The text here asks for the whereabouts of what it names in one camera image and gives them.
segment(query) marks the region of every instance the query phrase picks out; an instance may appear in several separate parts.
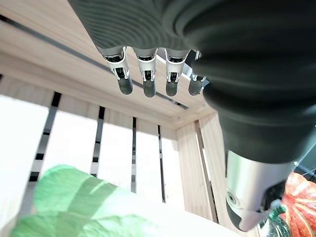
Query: robotic hand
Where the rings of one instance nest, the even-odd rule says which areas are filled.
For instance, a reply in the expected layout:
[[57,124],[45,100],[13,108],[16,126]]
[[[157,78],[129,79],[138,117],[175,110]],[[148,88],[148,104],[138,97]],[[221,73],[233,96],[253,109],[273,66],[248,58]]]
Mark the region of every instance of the robotic hand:
[[226,150],[227,211],[249,231],[280,205],[293,162],[316,141],[316,5],[312,0],[69,0],[120,90],[132,92],[125,47],[154,96],[156,50],[166,92],[177,92],[190,49],[189,93],[218,110]]

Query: pumpkin stem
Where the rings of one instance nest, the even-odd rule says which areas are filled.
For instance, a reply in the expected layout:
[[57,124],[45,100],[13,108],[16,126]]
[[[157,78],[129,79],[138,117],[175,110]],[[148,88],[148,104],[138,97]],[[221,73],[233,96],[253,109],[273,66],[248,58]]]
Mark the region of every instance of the pumpkin stem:
[[273,212],[270,213],[269,219],[276,220],[277,216],[286,212],[286,208],[284,206],[278,206]]

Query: light wood grain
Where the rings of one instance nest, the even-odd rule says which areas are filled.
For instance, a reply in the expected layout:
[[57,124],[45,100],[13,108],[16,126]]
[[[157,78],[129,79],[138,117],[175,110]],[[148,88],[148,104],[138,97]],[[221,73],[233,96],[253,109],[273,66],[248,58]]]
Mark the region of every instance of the light wood grain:
[[186,210],[212,220],[195,124],[179,128],[177,139]]
[[108,94],[99,88],[67,78],[30,62],[9,56],[0,52],[0,71],[5,75],[13,75],[22,81],[36,84],[44,88],[54,88],[55,91],[95,103],[106,108],[120,111],[127,115],[143,118],[158,124],[173,127],[171,117],[158,113],[151,108],[129,100]]
[[219,224],[241,236],[259,236],[257,228],[244,233],[237,230],[230,221],[226,209],[225,153],[222,129],[218,115],[213,114],[199,120],[205,154],[213,188]]
[[59,164],[71,165],[90,173],[99,106],[62,95],[59,108],[49,135],[40,176]]
[[136,193],[162,202],[158,125],[136,120]]
[[133,117],[105,110],[97,177],[130,190]]
[[165,202],[184,210],[184,197],[176,131],[161,126],[161,152]]
[[[0,81],[0,236],[15,224],[43,133],[52,91],[12,78]],[[32,101],[42,105],[28,103]]]
[[166,116],[184,110],[161,97],[147,98],[143,89],[136,86],[132,94],[124,95],[119,91],[118,82],[111,72],[89,64],[7,23],[0,22],[0,27],[0,51],[5,54],[57,72],[74,83],[82,83]]
[[176,114],[172,117],[172,120],[174,126],[176,128],[180,128],[184,125],[198,120],[199,118],[203,118],[215,112],[216,111],[212,107],[210,107],[206,101],[204,101],[202,104],[199,103],[196,105],[192,105],[185,111]]
[[[92,40],[67,0],[2,1],[0,2],[0,13],[106,65],[105,60],[96,50]],[[132,78],[142,83],[137,59],[131,49],[128,50],[128,61],[131,68]],[[156,80],[157,91],[166,95],[165,62],[162,59],[157,60]],[[172,97],[172,99],[188,107],[195,105],[198,101],[202,100],[201,95],[193,97],[188,93],[189,81],[190,80],[182,74],[178,85],[178,93],[176,96]]]

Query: orange pumpkin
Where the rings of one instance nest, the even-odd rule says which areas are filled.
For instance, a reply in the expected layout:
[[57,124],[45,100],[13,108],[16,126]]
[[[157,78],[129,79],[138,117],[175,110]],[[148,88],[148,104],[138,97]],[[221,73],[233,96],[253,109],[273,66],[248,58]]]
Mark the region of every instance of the orange pumpkin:
[[316,184],[298,173],[286,181],[281,217],[290,227],[292,237],[316,237]]

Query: wooden crate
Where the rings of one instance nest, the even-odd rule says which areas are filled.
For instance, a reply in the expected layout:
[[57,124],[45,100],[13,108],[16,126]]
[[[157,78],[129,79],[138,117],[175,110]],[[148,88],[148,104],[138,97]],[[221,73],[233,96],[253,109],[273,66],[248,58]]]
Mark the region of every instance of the wooden crate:
[[66,0],[0,1],[0,14],[0,236],[30,213],[36,180],[61,163],[259,236],[229,220],[218,116],[189,95],[187,76],[168,97],[158,57],[158,96],[137,85],[126,96]]

